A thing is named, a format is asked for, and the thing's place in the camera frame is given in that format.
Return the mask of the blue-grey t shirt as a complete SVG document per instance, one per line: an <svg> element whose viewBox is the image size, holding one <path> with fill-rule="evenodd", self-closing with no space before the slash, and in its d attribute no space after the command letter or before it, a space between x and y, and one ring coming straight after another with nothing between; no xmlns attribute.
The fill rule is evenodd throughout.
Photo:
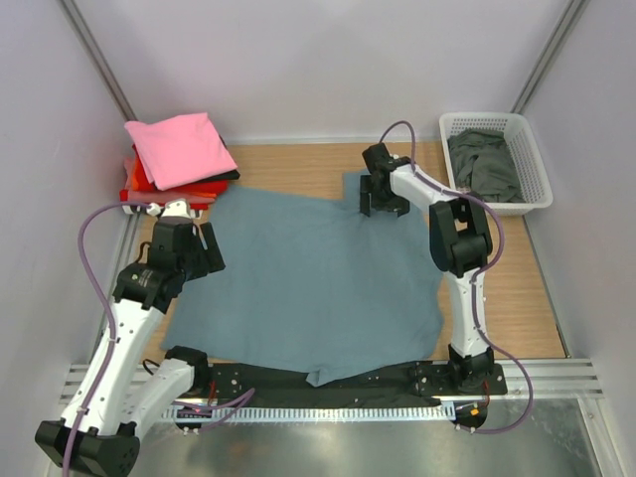
<svg viewBox="0 0 636 477"><path fill-rule="evenodd" d="M428 358L443 327L423 213L234 186L210 222L222 271L185 285L163 345L299 372L315 387Z"/></svg>

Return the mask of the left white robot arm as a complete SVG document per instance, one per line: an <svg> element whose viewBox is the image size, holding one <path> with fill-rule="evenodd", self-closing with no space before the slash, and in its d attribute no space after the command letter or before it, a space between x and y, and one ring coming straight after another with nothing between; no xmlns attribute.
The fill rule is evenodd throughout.
<svg viewBox="0 0 636 477"><path fill-rule="evenodd" d="M185 283L223 270L211 224L158 220L152 240L116 280L95 356L63 415L40 423L35 441L63 472L126 476L154 420L181 396L211 384L206 353L176 346L135 393L130 385L147 342Z"/></svg>

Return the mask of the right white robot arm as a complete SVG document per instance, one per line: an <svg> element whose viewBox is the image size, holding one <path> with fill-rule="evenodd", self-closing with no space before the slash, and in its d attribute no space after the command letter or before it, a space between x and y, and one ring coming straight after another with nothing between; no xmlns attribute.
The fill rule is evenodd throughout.
<svg viewBox="0 0 636 477"><path fill-rule="evenodd" d="M425 174L383 143L362 153L368 173L360 180L360 212L403 216L412 206L428 216L429 252L447 279L452 311L447 379L462 394L476 393L494 372L485 320L484 272L493 242L479 200Z"/></svg>

